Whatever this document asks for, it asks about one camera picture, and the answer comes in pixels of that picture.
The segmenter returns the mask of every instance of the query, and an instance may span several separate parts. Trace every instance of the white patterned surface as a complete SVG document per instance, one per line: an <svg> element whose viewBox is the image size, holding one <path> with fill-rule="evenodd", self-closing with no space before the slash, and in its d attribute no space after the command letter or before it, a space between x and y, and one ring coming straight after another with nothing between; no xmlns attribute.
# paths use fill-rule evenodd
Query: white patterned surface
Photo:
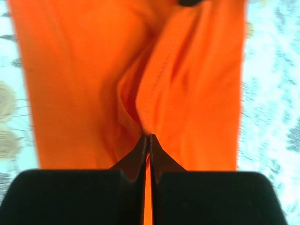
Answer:
<svg viewBox="0 0 300 225"><path fill-rule="evenodd" d="M12 21L0 0L0 202L19 172L38 168L25 86Z"/></svg>
<svg viewBox="0 0 300 225"><path fill-rule="evenodd" d="M249 2L239 169L272 182L288 223L300 224L300 1Z"/></svg>
<svg viewBox="0 0 300 225"><path fill-rule="evenodd" d="M247 20L253 31L244 50L239 169L265 174L278 194L288 223L298 225L300 0L251 0ZM0 123L14 132L20 145L12 158L0 158L0 202L20 171L38 167L13 33L7 6L0 0L0 81L14 90L16 102L9 119Z"/></svg>

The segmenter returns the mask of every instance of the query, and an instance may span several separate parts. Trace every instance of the black object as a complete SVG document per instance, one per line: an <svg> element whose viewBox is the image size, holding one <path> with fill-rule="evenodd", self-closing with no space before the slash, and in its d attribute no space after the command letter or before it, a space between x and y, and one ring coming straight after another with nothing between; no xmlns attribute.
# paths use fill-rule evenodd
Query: black object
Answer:
<svg viewBox="0 0 300 225"><path fill-rule="evenodd" d="M188 172L154 135L109 170L21 173L0 225L141 225L150 154L154 225L286 225L272 188L254 172Z"/></svg>
<svg viewBox="0 0 300 225"><path fill-rule="evenodd" d="M197 5L201 1L203 0L179 0L179 4L182 6L192 7Z"/></svg>

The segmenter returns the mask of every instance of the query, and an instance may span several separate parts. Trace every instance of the floral pattern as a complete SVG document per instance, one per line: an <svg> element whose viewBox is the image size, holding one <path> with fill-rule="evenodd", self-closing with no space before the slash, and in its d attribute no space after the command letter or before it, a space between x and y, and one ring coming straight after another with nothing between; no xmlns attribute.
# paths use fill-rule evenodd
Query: floral pattern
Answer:
<svg viewBox="0 0 300 225"><path fill-rule="evenodd" d="M16 44L11 14L0 0L0 203L21 171L39 167Z"/></svg>
<svg viewBox="0 0 300 225"><path fill-rule="evenodd" d="M246 21L239 170L266 175L288 223L298 225L300 0L248 0ZM1 202L13 178L22 170L38 168L38 161L22 61L11 14L3 0L0 25Z"/></svg>
<svg viewBox="0 0 300 225"><path fill-rule="evenodd" d="M248 3L238 160L269 178L291 225L300 224L299 15L299 0Z"/></svg>

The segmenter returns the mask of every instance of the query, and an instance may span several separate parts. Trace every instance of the orange cloth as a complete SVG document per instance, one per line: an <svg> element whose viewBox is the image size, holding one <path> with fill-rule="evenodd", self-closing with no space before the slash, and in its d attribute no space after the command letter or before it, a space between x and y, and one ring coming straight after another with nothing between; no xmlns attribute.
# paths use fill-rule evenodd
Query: orange cloth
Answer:
<svg viewBox="0 0 300 225"><path fill-rule="evenodd" d="M244 3L10 0L41 167L109 168L144 129L186 169L235 170Z"/></svg>

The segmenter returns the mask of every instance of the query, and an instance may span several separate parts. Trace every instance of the gray leaf pattern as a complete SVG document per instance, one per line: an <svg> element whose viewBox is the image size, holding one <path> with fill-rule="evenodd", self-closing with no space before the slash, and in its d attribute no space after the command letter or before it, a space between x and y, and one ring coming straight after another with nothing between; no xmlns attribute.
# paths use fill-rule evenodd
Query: gray leaf pattern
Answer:
<svg viewBox="0 0 300 225"><path fill-rule="evenodd" d="M0 17L11 17L11 14L9 12L2 13Z"/></svg>
<svg viewBox="0 0 300 225"><path fill-rule="evenodd" d="M294 39L291 41L290 43L291 45L291 49L297 53L297 54L300 54L300 30L298 30L295 34L295 37Z"/></svg>
<svg viewBox="0 0 300 225"><path fill-rule="evenodd" d="M275 8L275 20L274 23L277 27L277 30L280 33L284 32L284 28L285 28L285 15L281 13L281 10L279 7Z"/></svg>
<svg viewBox="0 0 300 225"><path fill-rule="evenodd" d="M287 149L289 151L294 151L300 153L300 117L298 118L298 123L295 127L289 129L287 134Z"/></svg>
<svg viewBox="0 0 300 225"><path fill-rule="evenodd" d="M285 113L282 117L282 122L286 125L288 125L291 121L291 114L289 113L288 110L285 110Z"/></svg>
<svg viewBox="0 0 300 225"><path fill-rule="evenodd" d="M4 34L0 36L1 39L7 40L7 41L16 41L15 35L13 34Z"/></svg>
<svg viewBox="0 0 300 225"><path fill-rule="evenodd" d="M0 203L2 202L12 179L8 173L0 172Z"/></svg>
<svg viewBox="0 0 300 225"><path fill-rule="evenodd" d="M15 59L11 62L11 65L13 67L17 67L17 68L21 68L22 67L22 62L21 62L21 59L18 58L18 59Z"/></svg>

